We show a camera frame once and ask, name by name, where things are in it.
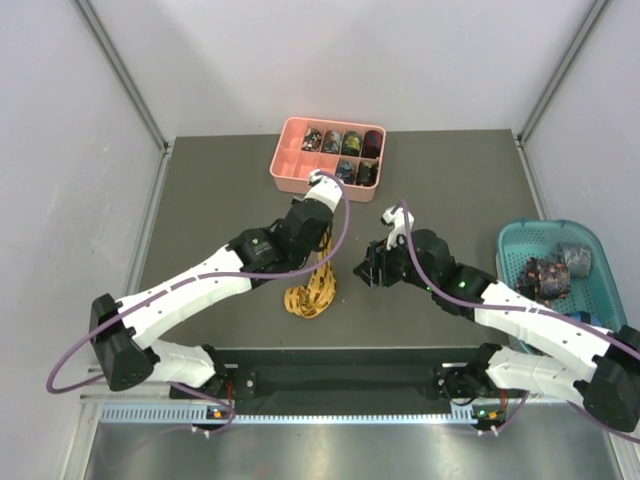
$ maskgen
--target pink tray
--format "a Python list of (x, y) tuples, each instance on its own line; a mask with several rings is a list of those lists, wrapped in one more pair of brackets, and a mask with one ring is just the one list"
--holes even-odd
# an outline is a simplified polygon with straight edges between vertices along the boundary
[(361, 125), (358, 123), (330, 122), (315, 118), (291, 117), (284, 124), (280, 141), (276, 148), (276, 153), (271, 161), (269, 171), (276, 182), (276, 187), (283, 192), (307, 193), (309, 191), (308, 178), (316, 168), (325, 172), (335, 173), (338, 162), (341, 158), (351, 161), (356, 170), (360, 166), (362, 157), (342, 157), (340, 154), (305, 152), (301, 150), (302, 140), (308, 127), (317, 128), (324, 134), (327, 130), (336, 130), (344, 138), (345, 132), (355, 131), (362, 137), (369, 130), (377, 130), (382, 133), (382, 145), (380, 146), (380, 156), (377, 159), (366, 158), (364, 160), (378, 162), (378, 178), (376, 183), (370, 187), (359, 185), (345, 185), (349, 200), (355, 202), (370, 202), (373, 200), (376, 187), (380, 183), (382, 172), (382, 157), (384, 155), (384, 144), (387, 141), (387, 132), (378, 125)]

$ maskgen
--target teal basket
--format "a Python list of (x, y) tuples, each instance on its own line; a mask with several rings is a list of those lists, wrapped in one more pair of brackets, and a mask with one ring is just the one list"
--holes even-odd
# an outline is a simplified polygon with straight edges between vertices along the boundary
[[(571, 293), (552, 302), (560, 313), (579, 311), (595, 315), (604, 328), (618, 331), (627, 324), (618, 289), (602, 244), (591, 230), (568, 220), (517, 220), (505, 226), (498, 237), (501, 279), (512, 289), (530, 257), (545, 258), (558, 243), (576, 243), (591, 248), (592, 268), (587, 278), (571, 279)], [(519, 342), (522, 350), (531, 347)]]

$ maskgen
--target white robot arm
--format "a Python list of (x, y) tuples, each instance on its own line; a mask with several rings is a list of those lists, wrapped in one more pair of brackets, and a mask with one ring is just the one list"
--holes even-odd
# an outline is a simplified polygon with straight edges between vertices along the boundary
[[(611, 428), (624, 432), (636, 428), (640, 418), (639, 362), (589, 331), (537, 314), (552, 310), (522, 297), (486, 272), (457, 263), (444, 240), (431, 230), (411, 232), (413, 217), (409, 217), (408, 226), (404, 219), (402, 208), (384, 212), (382, 222), (391, 233), (387, 239), (369, 244), (364, 262), (354, 269), (357, 276), (372, 288), (404, 281), (431, 290), (410, 258), (406, 242), (410, 234), (418, 262), (432, 283), (453, 300), (469, 302), (461, 306), (434, 292), (436, 304), (452, 315), (512, 335), (547, 355), (483, 344), (462, 375), (478, 395), (495, 388), (552, 395), (582, 404)], [(640, 348), (640, 332), (631, 327), (624, 326), (616, 333), (597, 330), (636, 351)]]
[(311, 252), (324, 248), (322, 239), (331, 227), (342, 191), (316, 172), (310, 183), (304, 199), (270, 227), (245, 230), (199, 265), (151, 289), (119, 300), (103, 295), (93, 302), (91, 330), (133, 309), (92, 340), (111, 390), (125, 390), (150, 379), (183, 383), (209, 395), (217, 393), (225, 367), (213, 347), (185, 347), (159, 338), (214, 303), (268, 281), (256, 276), (300, 269)]

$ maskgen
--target purple cable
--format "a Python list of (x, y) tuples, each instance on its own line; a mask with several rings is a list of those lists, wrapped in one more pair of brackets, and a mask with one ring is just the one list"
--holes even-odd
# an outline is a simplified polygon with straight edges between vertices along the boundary
[[(404, 214), (404, 223), (405, 225), (411, 225), (410, 221), (409, 221), (409, 205), (407, 205), (406, 200), (400, 200), (400, 202), (398, 202), (398, 204), (395, 207), (395, 210), (397, 210), (399, 207), (401, 207), (403, 209), (403, 214)], [(506, 311), (506, 312), (529, 312), (529, 313), (536, 313), (538, 315), (545, 315), (547, 317), (551, 317), (551, 318), (555, 318), (557, 320), (560, 320), (562, 322), (568, 323), (569, 325), (573, 325), (574, 327), (577, 327), (581, 330), (584, 330), (585, 332), (591, 333), (592, 335), (595, 335), (596, 337), (605, 340), (606, 342), (610, 343), (611, 345), (614, 345), (615, 347), (619, 348), (620, 350), (622, 350), (623, 352), (627, 353), (628, 355), (630, 355), (631, 357), (635, 358), (636, 360), (640, 361), (640, 353), (636, 352), (635, 350), (633, 350), (631, 347), (625, 345), (624, 343), (622, 343), (621, 341), (613, 338), (613, 337), (609, 337), (608, 335), (605, 335), (604, 333), (594, 329), (593, 327), (591, 327), (590, 325), (586, 325), (583, 323), (580, 323), (572, 318), (566, 317), (564, 315), (562, 315), (561, 313), (558, 312), (550, 312), (547, 310), (540, 310), (540, 309), (536, 309), (536, 308), (531, 308), (527, 310), (527, 307), (519, 307), (519, 306), (515, 306), (515, 305), (486, 305), (484, 303), (480, 304), (480, 303), (473, 303), (473, 302), (467, 302), (464, 300), (460, 300), (458, 298), (452, 297), (451, 295), (443, 292), (442, 290), (440, 290), (438, 287), (435, 286), (435, 284), (431, 281), (431, 279), (424, 273), (424, 270), (422, 270), (422, 266), (420, 265), (420, 262), (418, 261), (418, 256), (416, 255), (416, 250), (415, 250), (415, 246), (413, 244), (413, 238), (411, 237), (411, 235), (406, 235), (406, 239), (407, 239), (407, 245), (408, 245), (408, 250), (409, 250), (409, 256), (411, 257), (411, 263), (413, 263), (414, 268), (416, 269), (416, 271), (418, 272), (418, 276), (420, 277), (420, 279), (426, 283), (429, 288), (431, 288), (431, 290), (433, 290), (436, 295), (444, 298), (445, 300), (447, 300), (448, 302), (451, 302), (455, 305), (459, 305), (461, 307), (465, 307), (465, 308), (479, 308), (482, 310), (501, 310), (501, 311)], [(516, 409), (514, 410), (513, 414), (511, 415), (511, 417), (509, 417), (507, 419), (507, 421), (501, 425), (500, 427), (498, 427), (496, 430), (499, 432), (501, 432), (502, 430), (505, 429), (505, 427), (507, 427), (512, 421), (513, 419), (516, 418), (516, 416), (521, 412), (521, 407), (524, 405), (524, 403), (527, 401), (527, 398), (529, 397), (528, 393), (525, 394), (524, 397), (522, 397), (522, 400), (520, 401), (520, 403), (518, 404), (518, 406), (516, 407)], [(635, 444), (639, 444), (640, 445), (640, 439), (639, 438), (635, 438), (632, 437), (630, 435), (626, 435), (624, 433), (618, 432), (617, 430), (613, 430), (612, 428), (607, 427), (606, 425), (602, 424), (601, 422), (599, 422), (597, 419), (595, 419), (592, 415), (590, 415), (587, 411), (581, 409), (580, 407), (577, 407), (573, 404), (571, 404), (574, 408), (576, 408), (577, 410), (579, 410), (580, 414), (583, 415), (585, 418), (589, 419), (591, 422), (595, 423), (596, 425), (604, 428), (605, 430), (607, 430), (608, 432), (610, 432), (613, 435), (617, 435), (620, 438), (623, 438), (625, 440), (628, 440), (632, 443)]]
[[(198, 279), (199, 280), (203, 280), (205, 278), (218, 278), (218, 277), (241, 277), (241, 278), (256, 278), (256, 279), (264, 279), (264, 280), (279, 280), (279, 279), (283, 279), (283, 278), (291, 278), (291, 277), (297, 277), (299, 275), (305, 275), (308, 273), (313, 273), (315, 270), (317, 270), (318, 268), (320, 268), (322, 265), (326, 264), (327, 262), (329, 262), (333, 256), (338, 252), (338, 250), (340, 250), (340, 248), (342, 247), (342, 244), (344, 243), (344, 240), (347, 236), (347, 231), (349, 229), (349, 223), (351, 221), (351, 205), (349, 203), (349, 199), (347, 198), (347, 192), (344, 188), (344, 185), (342, 183), (341, 180), (339, 180), (336, 176), (327, 173), (327, 172), (323, 172), (320, 171), (318, 172), (319, 175), (328, 177), (329, 179), (333, 180), (336, 185), (340, 188), (341, 192), (342, 192), (342, 198), (344, 200), (344, 223), (343, 223), (343, 227), (342, 227), (342, 231), (340, 232), (340, 237), (338, 237), (338, 240), (336, 242), (336, 244), (334, 245), (333, 249), (331, 250), (331, 252), (329, 252), (329, 254), (323, 258), (320, 262), (311, 265), (309, 267), (305, 267), (303, 269), (300, 270), (295, 270), (292, 272), (286, 272), (286, 273), (245, 273), (245, 272), (211, 272), (211, 273), (206, 273), (206, 274), (202, 274), (202, 275), (198, 275)], [(175, 291), (178, 288), (181, 288), (185, 285), (188, 285), (191, 282), (196, 281), (195, 277), (191, 277), (185, 280), (181, 280), (180, 282), (176, 283), (175, 285), (172, 285), (170, 287), (171, 291)], [(58, 373), (60, 373), (60, 370), (62, 369), (62, 367), (65, 365), (65, 363), (67, 363), (67, 361), (69, 361), (69, 359), (78, 351), (80, 350), (80, 348), (85, 344), (88, 343), (89, 341), (91, 341), (91, 339), (95, 338), (97, 335), (99, 335), (100, 333), (104, 332), (105, 330), (107, 330), (108, 328), (110, 328), (111, 326), (113, 326), (115, 323), (119, 322), (120, 320), (122, 320), (123, 318), (127, 317), (128, 315), (131, 315), (132, 313), (140, 310), (141, 308), (147, 307), (149, 306), (151, 303), (155, 302), (156, 300), (164, 297), (165, 295), (167, 295), (169, 293), (168, 290), (164, 290), (162, 292), (158, 292), (148, 298), (146, 298), (145, 300), (143, 300), (142, 302), (128, 308), (127, 310), (123, 311), (122, 313), (118, 313), (115, 316), (113, 316), (112, 318), (110, 318), (109, 320), (107, 320), (105, 323), (103, 323), (102, 325), (98, 326), (97, 328), (94, 328), (92, 331), (90, 331), (88, 334), (86, 334), (84, 337), (82, 337), (80, 340), (78, 340), (76, 343), (74, 343), (71, 348), (69, 348), (69, 350), (67, 350), (62, 357), (60, 357), (60, 359), (55, 363), (55, 365), (53, 366), (53, 368), (51, 369), (51, 372), (49, 373), (49, 376), (47, 377), (47, 391), (51, 394), (61, 394), (61, 393), (66, 393), (66, 392), (70, 392), (72, 390), (76, 390), (78, 388), (84, 387), (85, 385), (89, 385), (101, 378), (104, 377), (104, 375), (96, 375), (95, 377), (89, 378), (87, 380), (84, 380), (82, 382), (78, 382), (72, 385), (68, 385), (65, 387), (54, 387), (53, 382), (55, 381), (56, 377), (58, 376)], [(222, 405), (225, 408), (229, 408), (231, 411), (231, 415), (229, 416), (229, 420), (227, 421), (227, 423), (225, 423), (222, 427), (218, 428), (217, 430), (214, 430), (213, 432), (215, 433), (220, 433), (225, 431), (227, 428), (229, 428), (229, 426), (231, 425), (231, 422), (233, 422), (233, 419), (236, 416), (235, 410), (233, 409), (233, 407), (231, 405), (228, 405), (224, 402), (221, 402), (220, 400), (218, 400), (217, 398), (214, 397), (210, 397), (208, 395), (204, 395), (200, 392), (197, 392), (196, 390), (193, 390), (189, 387), (180, 385), (179, 383), (175, 383), (175, 382), (170, 382), (170, 384), (179, 389), (182, 390), (183, 392), (189, 393), (191, 395), (194, 395), (196, 397), (199, 397), (203, 400), (206, 400), (208, 402), (212, 402), (218, 405)], [(175, 427), (170, 427), (169, 429), (167, 429), (166, 431), (173, 431), (176, 430)], [(162, 435), (166, 433), (165, 431), (160, 432), (159, 434), (155, 435), (152, 438), (157, 438), (158, 436)], [(144, 447), (148, 442), (144, 442), (142, 445), (136, 447), (135, 451), (139, 450), (140, 448)]]

